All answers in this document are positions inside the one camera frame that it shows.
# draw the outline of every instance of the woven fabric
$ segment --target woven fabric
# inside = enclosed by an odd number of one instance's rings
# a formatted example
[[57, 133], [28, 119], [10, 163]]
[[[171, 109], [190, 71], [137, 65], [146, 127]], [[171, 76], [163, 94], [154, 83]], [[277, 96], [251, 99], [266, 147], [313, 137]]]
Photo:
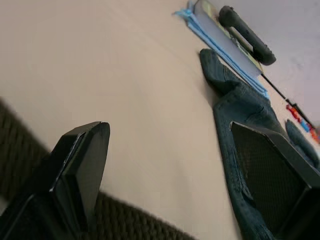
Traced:
[[[11, 201], [49, 152], [0, 100], [0, 195]], [[191, 240], [150, 214], [99, 192], [96, 225], [83, 240]]]

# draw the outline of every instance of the denim jeans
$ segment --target denim jeans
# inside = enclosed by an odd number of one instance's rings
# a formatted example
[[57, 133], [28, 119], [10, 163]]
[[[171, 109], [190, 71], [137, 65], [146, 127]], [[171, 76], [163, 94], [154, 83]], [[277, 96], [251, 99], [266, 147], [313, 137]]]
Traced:
[[290, 138], [291, 144], [302, 155], [302, 157], [313, 167], [319, 171], [319, 158], [314, 148], [308, 143], [303, 134], [288, 120], [285, 123], [285, 129]]
[[243, 237], [248, 240], [272, 240], [274, 237], [256, 209], [238, 166], [236, 146], [229, 128], [230, 123], [235, 121], [268, 128], [286, 138], [288, 136], [277, 120], [270, 101], [237, 78], [219, 61], [214, 51], [201, 50], [200, 61], [209, 85], [223, 95], [214, 105], [213, 114], [229, 197]]

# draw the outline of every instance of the orange object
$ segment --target orange object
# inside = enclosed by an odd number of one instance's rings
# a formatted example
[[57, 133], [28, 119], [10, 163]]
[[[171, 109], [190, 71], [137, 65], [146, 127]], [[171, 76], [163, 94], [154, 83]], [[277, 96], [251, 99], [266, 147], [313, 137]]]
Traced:
[[315, 129], [311, 129], [310, 133], [311, 133], [312, 138], [314, 140], [316, 140], [317, 143], [320, 143], [319, 136], [318, 136], [316, 130]]
[[299, 116], [299, 113], [294, 107], [290, 107], [290, 105], [288, 104], [285, 108], [288, 109], [291, 112], [292, 116], [295, 119], [297, 119], [299, 123], [301, 123], [302, 120], [301, 120], [301, 118]]

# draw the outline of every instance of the table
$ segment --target table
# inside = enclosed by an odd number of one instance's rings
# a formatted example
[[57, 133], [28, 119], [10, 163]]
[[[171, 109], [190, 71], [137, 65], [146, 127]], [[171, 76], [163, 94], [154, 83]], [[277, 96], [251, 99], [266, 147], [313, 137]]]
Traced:
[[207, 46], [171, 15], [185, 5], [2, 1], [0, 93], [48, 149], [76, 126], [109, 122], [102, 191], [198, 239], [240, 239], [212, 113], [218, 97], [198, 56]]

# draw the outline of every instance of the red object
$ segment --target red object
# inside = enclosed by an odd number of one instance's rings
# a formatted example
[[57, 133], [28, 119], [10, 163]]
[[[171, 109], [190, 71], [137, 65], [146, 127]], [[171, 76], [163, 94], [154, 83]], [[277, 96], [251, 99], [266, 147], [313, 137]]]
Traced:
[[299, 116], [298, 111], [297, 111], [294, 107], [290, 107], [290, 105], [288, 104], [285, 108], [288, 109], [288, 110], [291, 112], [292, 116], [293, 116], [295, 119], [297, 119], [299, 123], [302, 122], [302, 120], [301, 120], [301, 118], [300, 118], [300, 116]]

